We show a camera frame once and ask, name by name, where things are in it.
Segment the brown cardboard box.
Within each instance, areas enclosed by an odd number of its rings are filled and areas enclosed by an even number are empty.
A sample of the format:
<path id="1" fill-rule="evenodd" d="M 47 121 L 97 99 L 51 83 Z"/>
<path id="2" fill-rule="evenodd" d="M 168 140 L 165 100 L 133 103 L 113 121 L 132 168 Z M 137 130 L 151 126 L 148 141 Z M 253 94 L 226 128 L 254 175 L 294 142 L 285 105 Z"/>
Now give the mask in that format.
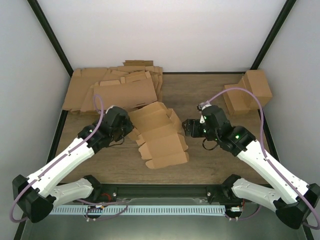
<path id="1" fill-rule="evenodd" d="M 182 122 L 172 108 L 154 102 L 130 112 L 134 129 L 128 137 L 138 145 L 149 169 L 161 169 L 189 161 Z"/>

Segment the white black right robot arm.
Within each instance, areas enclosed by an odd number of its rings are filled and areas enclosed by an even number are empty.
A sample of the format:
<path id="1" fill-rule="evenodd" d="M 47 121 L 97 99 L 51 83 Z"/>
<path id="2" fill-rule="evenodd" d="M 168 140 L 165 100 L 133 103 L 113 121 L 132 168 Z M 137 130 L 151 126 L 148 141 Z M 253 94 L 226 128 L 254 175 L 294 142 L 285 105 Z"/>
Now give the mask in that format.
<path id="1" fill-rule="evenodd" d="M 246 199 L 275 212 L 281 222 L 292 229 L 306 225 L 306 218 L 320 200 L 320 187 L 299 179 L 262 146 L 243 126 L 233 126 L 225 112 L 216 105 L 199 107 L 199 119 L 186 119 L 182 128 L 186 136 L 214 141 L 222 150 L 248 164 L 270 187 L 232 174 L 224 181 L 223 198 L 229 202 Z"/>

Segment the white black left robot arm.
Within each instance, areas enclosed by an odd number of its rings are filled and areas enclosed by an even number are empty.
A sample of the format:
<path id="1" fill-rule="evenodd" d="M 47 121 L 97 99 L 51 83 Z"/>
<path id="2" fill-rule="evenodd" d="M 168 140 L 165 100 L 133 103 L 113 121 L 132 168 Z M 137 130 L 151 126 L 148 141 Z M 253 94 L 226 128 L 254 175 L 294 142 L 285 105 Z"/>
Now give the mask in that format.
<path id="1" fill-rule="evenodd" d="M 109 107 L 97 121 L 85 126 L 53 160 L 27 177 L 20 174 L 13 179 L 13 205 L 20 207 L 26 219 L 38 223 L 53 209 L 66 203 L 98 202 L 102 196 L 102 184 L 92 175 L 63 185 L 60 182 L 101 149 L 115 146 L 133 129 L 126 110 Z"/>

